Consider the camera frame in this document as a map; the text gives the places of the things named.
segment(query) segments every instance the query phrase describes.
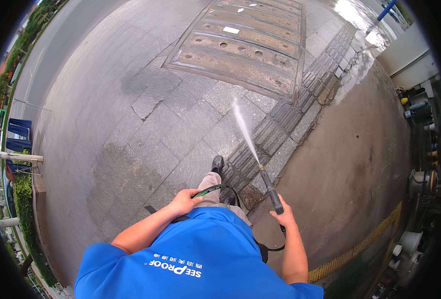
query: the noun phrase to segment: hand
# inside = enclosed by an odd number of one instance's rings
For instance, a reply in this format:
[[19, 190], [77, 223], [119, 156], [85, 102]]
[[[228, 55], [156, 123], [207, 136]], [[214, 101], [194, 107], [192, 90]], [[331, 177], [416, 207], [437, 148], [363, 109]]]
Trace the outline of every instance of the hand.
[[188, 212], [192, 211], [193, 207], [204, 200], [203, 196], [196, 198], [191, 198], [193, 195], [198, 194], [201, 190], [199, 189], [184, 189], [180, 191], [176, 197], [167, 206], [171, 208], [178, 216], [186, 215]]
[[297, 223], [295, 222], [294, 214], [292, 213], [292, 208], [283, 200], [282, 195], [278, 193], [277, 195], [279, 196], [280, 202], [282, 203], [283, 213], [277, 215], [275, 211], [270, 211], [270, 214], [273, 218], [277, 220], [280, 225], [283, 225], [284, 227], [292, 226], [293, 224], [297, 225]]

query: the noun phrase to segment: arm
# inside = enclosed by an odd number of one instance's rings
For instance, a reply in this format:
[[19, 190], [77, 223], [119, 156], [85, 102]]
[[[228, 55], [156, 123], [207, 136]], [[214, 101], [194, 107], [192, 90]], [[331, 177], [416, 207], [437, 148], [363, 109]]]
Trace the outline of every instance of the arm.
[[204, 199], [203, 196], [191, 199], [191, 196], [199, 191], [199, 189], [180, 191], [170, 204], [123, 230], [111, 244], [128, 254], [151, 246], [154, 239], [172, 220], [192, 211], [193, 207]]
[[275, 211], [270, 214], [277, 219], [278, 223], [285, 227], [285, 249], [282, 261], [282, 279], [287, 284], [296, 282], [308, 282], [307, 254], [304, 244], [295, 222], [292, 208], [285, 203], [279, 194], [279, 199], [283, 206], [283, 213], [277, 215]]

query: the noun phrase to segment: manhole cover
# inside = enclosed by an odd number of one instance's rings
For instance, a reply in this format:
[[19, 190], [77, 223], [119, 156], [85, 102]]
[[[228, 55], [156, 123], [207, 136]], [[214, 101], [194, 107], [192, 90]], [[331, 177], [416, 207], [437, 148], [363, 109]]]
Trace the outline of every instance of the manhole cover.
[[214, 0], [184, 32], [163, 68], [291, 102], [302, 81], [304, 7], [290, 0]]

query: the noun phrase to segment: asphalt road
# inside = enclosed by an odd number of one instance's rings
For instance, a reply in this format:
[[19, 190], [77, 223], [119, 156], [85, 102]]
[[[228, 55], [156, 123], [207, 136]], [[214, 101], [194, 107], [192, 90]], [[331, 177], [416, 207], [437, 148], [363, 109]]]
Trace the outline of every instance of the asphalt road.
[[[80, 42], [107, 15], [127, 0], [70, 0], [36, 43], [19, 75], [14, 98], [43, 106], [52, 84]], [[10, 117], [33, 121], [41, 109], [14, 101]]]

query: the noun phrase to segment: blue t-shirt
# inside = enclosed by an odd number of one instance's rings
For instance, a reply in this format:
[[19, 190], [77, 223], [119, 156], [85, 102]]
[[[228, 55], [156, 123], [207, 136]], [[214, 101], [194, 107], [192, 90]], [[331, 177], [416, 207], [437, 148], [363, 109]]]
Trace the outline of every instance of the blue t-shirt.
[[76, 298], [323, 298], [322, 287], [288, 285], [262, 262], [252, 230], [229, 209], [187, 216], [133, 254], [107, 243], [87, 247]]

